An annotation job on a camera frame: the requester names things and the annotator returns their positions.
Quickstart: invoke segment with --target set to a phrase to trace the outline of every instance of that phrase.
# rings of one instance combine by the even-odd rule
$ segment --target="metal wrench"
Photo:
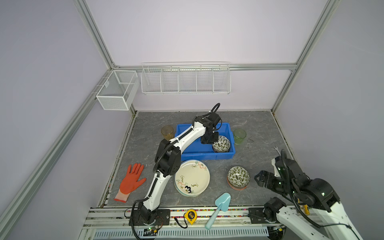
[[[276,151],[277,151],[277,153],[279,154],[279,156],[281,157],[281,155],[280,155],[280,151],[279,151],[279,148],[277,147],[277,146],[275,146],[275,147],[273,147]]]

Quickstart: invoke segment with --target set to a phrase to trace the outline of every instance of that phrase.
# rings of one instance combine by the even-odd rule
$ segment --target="tape measure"
[[[184,218],[186,218],[188,220],[188,222],[193,225],[193,223],[196,221],[197,219],[197,213],[195,210],[193,209],[189,209],[185,214],[184,214]]]

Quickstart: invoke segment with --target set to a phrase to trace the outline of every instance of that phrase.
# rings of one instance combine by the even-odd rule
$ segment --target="red rubber glove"
[[[127,175],[121,181],[119,192],[117,193],[115,200],[120,202],[127,202],[128,196],[131,192],[135,191],[140,185],[142,185],[147,179],[143,178],[138,181],[141,172],[144,169],[144,165],[135,163],[132,166],[128,166]]]

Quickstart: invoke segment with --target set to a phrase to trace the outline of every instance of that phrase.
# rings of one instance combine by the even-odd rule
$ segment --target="blue plastic bin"
[[[178,136],[180,133],[184,132],[189,128],[191,124],[178,124],[176,126],[176,134]],[[218,130],[218,134],[225,136],[231,142],[231,148],[229,152],[215,152],[212,149],[211,144],[201,144],[200,137],[196,139],[191,145],[189,145],[186,150],[181,154],[181,161],[187,161],[191,159],[196,160],[217,160],[217,159],[231,159],[235,155],[235,140],[233,138],[233,133],[231,132],[231,127],[229,123],[224,122],[223,126]]]

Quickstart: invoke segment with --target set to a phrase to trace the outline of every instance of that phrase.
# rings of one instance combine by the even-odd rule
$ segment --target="white wire basket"
[[[229,64],[146,67],[141,75],[144,94],[230,93]]]
[[[105,110],[129,110],[139,85],[136,71],[113,70],[96,97]]]

